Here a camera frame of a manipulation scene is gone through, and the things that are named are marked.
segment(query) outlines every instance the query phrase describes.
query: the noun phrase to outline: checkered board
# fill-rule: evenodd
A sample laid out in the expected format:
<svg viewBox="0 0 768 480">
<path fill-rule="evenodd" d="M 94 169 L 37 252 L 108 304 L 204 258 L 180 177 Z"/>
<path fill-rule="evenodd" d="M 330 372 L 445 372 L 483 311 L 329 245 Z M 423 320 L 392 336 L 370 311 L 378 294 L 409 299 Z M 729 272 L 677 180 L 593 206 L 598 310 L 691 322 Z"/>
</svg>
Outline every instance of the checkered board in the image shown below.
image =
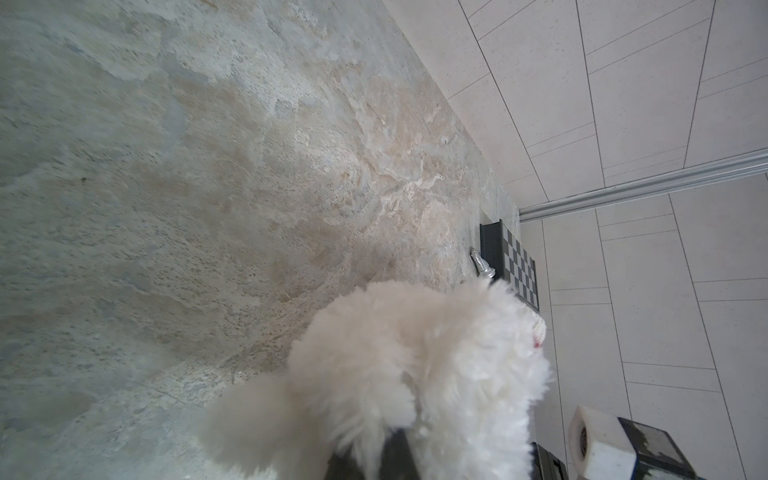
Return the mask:
<svg viewBox="0 0 768 480">
<path fill-rule="evenodd" d="M 496 269 L 495 280 L 503 278 L 528 305 L 538 312 L 536 262 L 520 242 L 499 221 L 480 226 L 480 254 Z"/>
</svg>

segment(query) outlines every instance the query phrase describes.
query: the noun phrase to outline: white fur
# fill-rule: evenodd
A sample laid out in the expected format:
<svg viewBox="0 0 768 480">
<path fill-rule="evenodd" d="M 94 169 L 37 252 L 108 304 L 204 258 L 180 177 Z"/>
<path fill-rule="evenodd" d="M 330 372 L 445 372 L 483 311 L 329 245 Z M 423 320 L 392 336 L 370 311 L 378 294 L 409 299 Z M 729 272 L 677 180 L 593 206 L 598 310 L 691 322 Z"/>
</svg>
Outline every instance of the white fur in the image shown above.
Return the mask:
<svg viewBox="0 0 768 480">
<path fill-rule="evenodd" d="M 212 409 L 205 446 L 285 480 L 322 478 L 320 459 L 351 448 L 376 480 L 387 435 L 406 428 L 424 480 L 529 478 L 545 330 L 506 288 L 385 282 L 334 300 L 294 342 L 284 377 L 258 376 Z"/>
</svg>

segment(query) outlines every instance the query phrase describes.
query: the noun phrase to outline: checkered pattern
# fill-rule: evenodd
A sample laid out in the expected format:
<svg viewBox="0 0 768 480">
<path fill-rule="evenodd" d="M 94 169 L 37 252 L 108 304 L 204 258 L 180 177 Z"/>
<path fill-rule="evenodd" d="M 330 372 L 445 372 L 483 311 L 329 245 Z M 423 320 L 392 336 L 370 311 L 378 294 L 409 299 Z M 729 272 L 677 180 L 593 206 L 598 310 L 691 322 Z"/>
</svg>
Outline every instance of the checkered pattern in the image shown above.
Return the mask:
<svg viewBox="0 0 768 480">
<path fill-rule="evenodd" d="M 520 298 L 538 312 L 536 262 L 502 224 L 504 250 L 504 280 L 507 280 Z"/>
</svg>

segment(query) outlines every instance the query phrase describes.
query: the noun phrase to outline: tiled floor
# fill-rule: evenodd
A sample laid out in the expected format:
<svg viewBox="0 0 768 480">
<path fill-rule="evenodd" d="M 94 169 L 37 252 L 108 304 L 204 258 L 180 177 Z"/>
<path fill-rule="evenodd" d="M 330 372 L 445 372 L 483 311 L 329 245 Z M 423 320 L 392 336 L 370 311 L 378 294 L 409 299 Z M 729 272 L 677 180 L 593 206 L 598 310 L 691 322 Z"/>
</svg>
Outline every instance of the tiled floor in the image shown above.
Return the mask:
<svg viewBox="0 0 768 480">
<path fill-rule="evenodd" d="M 761 174 L 523 224 L 557 373 L 545 448 L 570 464 L 586 405 L 666 429 L 707 480 L 766 477 L 767 211 Z"/>
<path fill-rule="evenodd" d="M 520 207 L 768 147 L 766 0 L 383 0 Z"/>
</svg>

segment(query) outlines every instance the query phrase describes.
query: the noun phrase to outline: metal strip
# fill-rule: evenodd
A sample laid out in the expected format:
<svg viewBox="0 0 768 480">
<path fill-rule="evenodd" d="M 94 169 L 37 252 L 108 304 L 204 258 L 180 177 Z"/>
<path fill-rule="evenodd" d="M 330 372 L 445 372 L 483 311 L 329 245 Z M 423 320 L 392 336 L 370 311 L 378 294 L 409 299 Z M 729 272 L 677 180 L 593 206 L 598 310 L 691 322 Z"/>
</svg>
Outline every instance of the metal strip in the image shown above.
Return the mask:
<svg viewBox="0 0 768 480">
<path fill-rule="evenodd" d="M 768 148 L 520 209 L 520 223 L 768 172 Z"/>
</svg>

